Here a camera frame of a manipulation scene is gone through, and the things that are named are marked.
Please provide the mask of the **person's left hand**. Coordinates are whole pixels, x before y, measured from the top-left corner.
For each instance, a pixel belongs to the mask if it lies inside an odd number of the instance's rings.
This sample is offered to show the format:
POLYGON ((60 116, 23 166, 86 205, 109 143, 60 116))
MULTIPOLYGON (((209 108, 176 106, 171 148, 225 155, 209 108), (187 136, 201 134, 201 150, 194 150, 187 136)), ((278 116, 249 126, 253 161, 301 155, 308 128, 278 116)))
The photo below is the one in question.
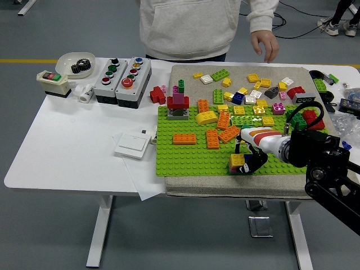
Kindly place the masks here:
POLYGON ((263 51, 260 44, 263 45, 264 53, 264 62, 272 63, 278 56, 280 45, 275 37, 275 35, 270 30, 258 30, 250 33, 251 45, 255 53, 260 56, 263 51))

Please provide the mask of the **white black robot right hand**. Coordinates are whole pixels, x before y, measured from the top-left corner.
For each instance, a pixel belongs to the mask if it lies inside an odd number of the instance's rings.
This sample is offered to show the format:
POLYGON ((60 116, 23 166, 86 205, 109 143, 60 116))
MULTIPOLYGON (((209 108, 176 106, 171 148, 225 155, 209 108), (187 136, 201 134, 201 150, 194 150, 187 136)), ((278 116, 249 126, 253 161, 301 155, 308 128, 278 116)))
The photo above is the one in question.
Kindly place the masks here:
POLYGON ((236 137, 235 153, 240 153, 240 142, 244 140, 252 157, 236 169, 238 173, 254 173, 274 154, 279 161, 288 163, 287 147, 290 137, 270 127, 242 128, 236 137))

